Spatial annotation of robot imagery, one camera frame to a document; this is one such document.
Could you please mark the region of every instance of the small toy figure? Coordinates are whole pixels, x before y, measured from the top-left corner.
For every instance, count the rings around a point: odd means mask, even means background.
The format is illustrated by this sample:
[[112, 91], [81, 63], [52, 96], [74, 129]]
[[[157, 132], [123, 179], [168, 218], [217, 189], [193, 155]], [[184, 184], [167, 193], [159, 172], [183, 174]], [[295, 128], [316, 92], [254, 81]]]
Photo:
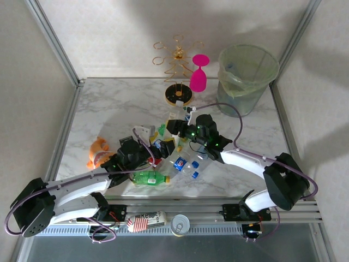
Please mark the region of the small toy figure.
[[97, 168], [103, 163], [107, 162], [115, 152], [108, 151], [109, 145], [104, 138], [97, 136], [97, 140], [92, 143], [89, 148], [89, 162], [87, 163], [88, 168]]

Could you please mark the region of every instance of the blue bottle cap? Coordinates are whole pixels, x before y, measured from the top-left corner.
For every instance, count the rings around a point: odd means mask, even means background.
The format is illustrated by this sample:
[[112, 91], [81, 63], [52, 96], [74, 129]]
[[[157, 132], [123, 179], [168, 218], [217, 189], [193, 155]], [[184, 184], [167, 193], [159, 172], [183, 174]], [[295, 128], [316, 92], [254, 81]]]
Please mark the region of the blue bottle cap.
[[194, 172], [193, 174], [192, 174], [192, 177], [195, 179], [195, 178], [197, 178], [197, 176], [198, 176], [198, 172]]
[[198, 168], [198, 166], [199, 166], [197, 161], [193, 161], [191, 165], [193, 168]]

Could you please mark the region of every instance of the cylindrical can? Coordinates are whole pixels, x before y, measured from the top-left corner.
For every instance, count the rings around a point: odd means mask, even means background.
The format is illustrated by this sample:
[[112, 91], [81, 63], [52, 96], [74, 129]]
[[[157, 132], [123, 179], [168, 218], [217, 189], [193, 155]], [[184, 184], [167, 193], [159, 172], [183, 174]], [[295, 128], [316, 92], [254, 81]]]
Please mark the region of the cylindrical can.
[[189, 219], [184, 215], [176, 215], [171, 220], [171, 231], [175, 236], [184, 236], [190, 229]]

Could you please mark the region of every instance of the metal frame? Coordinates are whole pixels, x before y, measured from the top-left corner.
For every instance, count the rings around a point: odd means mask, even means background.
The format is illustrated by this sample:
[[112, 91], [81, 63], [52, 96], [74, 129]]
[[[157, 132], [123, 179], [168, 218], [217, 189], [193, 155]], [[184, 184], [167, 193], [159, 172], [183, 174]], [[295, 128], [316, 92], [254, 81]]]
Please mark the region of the metal frame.
[[[72, 82], [76, 85], [76, 90], [74, 96], [72, 97], [69, 110], [64, 118], [64, 123], [62, 125], [59, 138], [57, 140], [53, 156], [51, 158], [50, 167], [45, 176], [45, 180], [52, 181], [55, 179], [59, 164], [62, 159], [65, 144], [68, 139], [71, 124], [73, 122], [75, 110], [77, 107], [77, 102], [79, 101], [81, 88], [83, 86], [83, 81], [79, 80], [77, 73], [75, 72], [73, 66], [71, 65], [67, 54], [65, 53], [62, 45], [60, 44], [52, 26], [49, 23], [41, 5], [38, 0], [25, 0], [29, 9], [32, 11], [33, 16], [37, 20], [40, 28], [43, 30], [48, 42], [50, 43], [52, 49], [60, 60], [62, 66], [68, 73]], [[321, 0], [310, 0], [305, 13], [300, 20], [295, 32], [293, 33], [291, 40], [285, 49], [282, 58], [280, 60], [280, 71], [278, 77], [271, 83], [270, 87], [272, 90], [272, 95], [276, 108], [278, 110], [280, 123], [284, 131], [285, 140], [287, 142], [288, 149], [290, 153], [299, 160], [299, 155], [297, 151], [296, 144], [291, 132], [290, 124], [287, 120], [285, 109], [282, 105], [281, 97], [277, 89], [276, 83], [284, 71], [294, 49], [296, 48], [301, 36], [303, 35], [305, 29], [307, 28], [310, 20], [312, 19], [318, 5]], [[210, 199], [158, 199], [158, 198], [148, 198], [148, 199], [137, 199], [137, 198], [125, 198], [119, 196], [108, 197], [110, 204], [128, 204], [128, 214], [135, 215], [139, 212], [146, 212], [148, 209], [153, 211], [154, 208], [164, 209], [169, 214], [175, 214], [176, 212], [186, 213], [194, 224], [205, 224], [209, 222], [210, 224], [219, 225], [221, 223], [227, 223], [222, 221], [216, 221], [216, 219], [221, 219], [222, 216], [217, 217], [217, 211], [221, 208], [222, 204], [228, 204], [229, 201], [236, 202], [234, 198], [210, 198]], [[272, 221], [270, 223], [275, 223], [275, 214], [272, 213]], [[315, 201], [300, 201], [296, 204], [293, 211], [282, 212], [281, 211], [281, 222], [282, 223], [310, 223], [311, 230], [314, 232], [314, 243], [316, 245], [316, 250], [321, 261], [335, 261], [332, 256], [330, 257], [325, 241], [323, 239], [323, 234], [321, 234], [321, 215], [318, 211]], [[12, 261], [26, 261], [28, 258], [30, 248], [33, 242], [33, 238], [23, 239], [21, 238], [16, 246], [15, 252], [12, 257]]]

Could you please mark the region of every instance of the marble tabletop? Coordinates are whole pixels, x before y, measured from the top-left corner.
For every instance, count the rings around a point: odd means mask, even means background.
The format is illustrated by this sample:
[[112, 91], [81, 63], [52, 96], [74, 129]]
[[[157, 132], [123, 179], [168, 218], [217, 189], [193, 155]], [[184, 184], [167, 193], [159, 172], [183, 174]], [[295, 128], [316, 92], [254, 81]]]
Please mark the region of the marble tabletop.
[[[105, 138], [110, 150], [119, 139], [132, 134], [133, 126], [165, 122], [171, 106], [165, 101], [168, 83], [163, 79], [87, 79], [64, 150], [57, 180], [87, 172], [88, 153], [97, 136]], [[215, 102], [218, 80], [209, 79], [202, 93], [195, 93], [192, 106]], [[222, 114], [217, 107], [200, 111], [211, 114], [221, 135], [233, 139], [239, 120]], [[244, 129], [238, 145], [266, 156], [287, 152], [270, 90], [254, 110], [243, 117]], [[211, 161], [197, 179], [178, 173], [169, 184], [135, 186], [130, 181], [111, 188], [107, 195], [162, 197], [239, 197], [249, 190], [266, 188], [263, 179], [239, 167]]]

